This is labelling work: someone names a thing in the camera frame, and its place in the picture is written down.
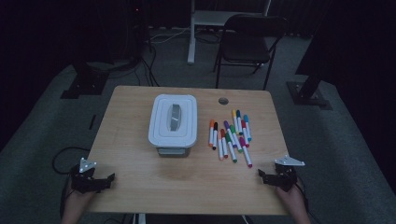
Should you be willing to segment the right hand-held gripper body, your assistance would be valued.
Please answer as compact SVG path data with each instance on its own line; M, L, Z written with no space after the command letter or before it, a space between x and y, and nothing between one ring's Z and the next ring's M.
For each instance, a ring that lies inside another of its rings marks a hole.
M304 161L296 160L289 155L275 159L275 175L268 175L274 179L274 186L281 187L284 191L289 191L297 183L297 173L295 167L305 166Z

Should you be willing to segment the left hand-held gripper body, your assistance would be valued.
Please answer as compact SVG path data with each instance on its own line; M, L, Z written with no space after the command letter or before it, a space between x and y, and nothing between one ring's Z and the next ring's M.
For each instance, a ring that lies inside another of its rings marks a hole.
M97 162L81 158L79 164L70 170L72 178L71 188L81 193L99 192L101 184L107 183L106 179L95 179L93 177Z

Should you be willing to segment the magenta cap marker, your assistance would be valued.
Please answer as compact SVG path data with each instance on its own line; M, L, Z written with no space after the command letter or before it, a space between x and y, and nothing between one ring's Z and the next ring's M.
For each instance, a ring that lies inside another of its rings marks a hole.
M253 164L252 164L251 158L250 158L249 153L248 153L248 148L247 148L245 139L243 137L239 137L239 143L240 143L240 145L242 147L242 150L243 150L243 153L244 153L244 156L245 156L245 160L246 160L246 163L247 163L247 167L248 168L252 168Z

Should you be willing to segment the dark green cap marker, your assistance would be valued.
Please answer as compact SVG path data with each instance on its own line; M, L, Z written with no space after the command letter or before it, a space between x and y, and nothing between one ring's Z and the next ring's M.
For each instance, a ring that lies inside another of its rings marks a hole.
M237 163L237 158L236 158L236 155L233 150L233 143L232 143L231 137L228 133L226 133L225 138L226 138L226 142L228 144L228 148L229 148L231 156L232 156L232 161L233 161L233 163Z

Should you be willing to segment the light blue cap marker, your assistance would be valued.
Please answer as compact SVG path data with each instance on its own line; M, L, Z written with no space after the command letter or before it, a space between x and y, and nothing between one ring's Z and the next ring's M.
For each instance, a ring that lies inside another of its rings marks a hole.
M252 138L251 138L251 133L250 133L248 115L244 115L244 122L245 122L246 129L247 129L247 139L248 139L248 141L251 141Z

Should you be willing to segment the light green cap marker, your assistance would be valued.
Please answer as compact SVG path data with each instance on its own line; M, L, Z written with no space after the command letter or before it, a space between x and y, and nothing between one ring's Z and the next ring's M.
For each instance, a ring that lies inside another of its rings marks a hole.
M237 151L238 151L239 153L242 153L242 152L243 152L243 149L242 149L242 147L241 147L241 145L240 145L238 136L236 135L235 128L234 128L233 125L230 126L230 130L231 130L231 133L232 133L233 140L234 140L234 142L235 142Z

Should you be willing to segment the purple cap marker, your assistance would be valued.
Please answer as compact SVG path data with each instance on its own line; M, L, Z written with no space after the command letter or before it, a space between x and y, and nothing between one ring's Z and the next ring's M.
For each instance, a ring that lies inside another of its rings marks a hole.
M233 134L232 134L231 126L230 126L229 122L227 120L224 120L223 123L224 123L224 127L226 129L227 134L230 136L233 147L236 147L236 142L233 138Z

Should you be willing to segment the orange cap marker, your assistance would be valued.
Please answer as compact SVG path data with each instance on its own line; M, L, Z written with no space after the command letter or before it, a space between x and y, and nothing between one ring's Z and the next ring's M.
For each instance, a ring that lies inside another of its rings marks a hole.
M210 120L210 123L209 123L209 139L208 139L208 145L210 147L213 147L213 144L214 144L214 140L213 140L214 123L215 123L215 121L213 119Z

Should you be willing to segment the brown transparent storage box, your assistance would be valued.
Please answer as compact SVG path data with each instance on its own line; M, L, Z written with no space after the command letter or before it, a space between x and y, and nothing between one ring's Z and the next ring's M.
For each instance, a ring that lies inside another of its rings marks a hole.
M185 158L191 153L189 147L158 147L157 152L161 157Z

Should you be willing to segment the white box lid grey handle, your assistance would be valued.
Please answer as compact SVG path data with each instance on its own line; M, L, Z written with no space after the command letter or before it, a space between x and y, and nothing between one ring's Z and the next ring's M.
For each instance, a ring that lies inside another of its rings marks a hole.
M197 140L197 123L194 96L160 94L152 107L148 140L155 147L192 147Z

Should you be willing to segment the person's left hand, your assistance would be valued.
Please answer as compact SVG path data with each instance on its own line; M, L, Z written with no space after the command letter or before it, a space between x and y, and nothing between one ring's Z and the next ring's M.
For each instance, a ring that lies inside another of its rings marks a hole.
M81 193L75 189L70 189L66 193L65 204L71 207L85 208L90 204L94 195L95 192L92 191Z

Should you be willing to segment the person's right hand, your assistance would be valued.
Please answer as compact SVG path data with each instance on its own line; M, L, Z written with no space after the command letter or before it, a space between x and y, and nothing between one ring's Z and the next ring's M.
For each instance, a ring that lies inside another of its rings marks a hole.
M293 186L289 191L276 187L276 195L291 215L306 215L305 198L298 186Z

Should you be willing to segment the black metal stand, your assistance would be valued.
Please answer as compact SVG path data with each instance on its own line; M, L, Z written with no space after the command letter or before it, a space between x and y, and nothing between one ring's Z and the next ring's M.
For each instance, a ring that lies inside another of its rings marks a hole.
M77 99L80 95L101 95L109 73L84 62L72 63L72 65L76 76L69 89L62 93L61 98Z
M332 106L321 94L318 86L321 79L308 76L304 82L288 81L287 87L292 101L296 105L314 105L321 110L332 110Z

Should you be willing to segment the black folding chair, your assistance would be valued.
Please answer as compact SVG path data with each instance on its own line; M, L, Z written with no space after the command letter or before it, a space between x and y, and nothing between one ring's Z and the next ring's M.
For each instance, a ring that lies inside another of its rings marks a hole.
M237 14L224 24L213 71L219 86L222 66L250 66L256 73L268 64L263 89L266 89L276 55L276 46L288 31L289 22L278 16Z

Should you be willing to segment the dark equipment with red light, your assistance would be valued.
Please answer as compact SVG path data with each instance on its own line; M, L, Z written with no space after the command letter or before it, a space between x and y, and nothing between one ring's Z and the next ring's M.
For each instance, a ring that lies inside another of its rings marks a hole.
M148 0L125 0L126 37L124 55L136 60L141 57L149 37Z

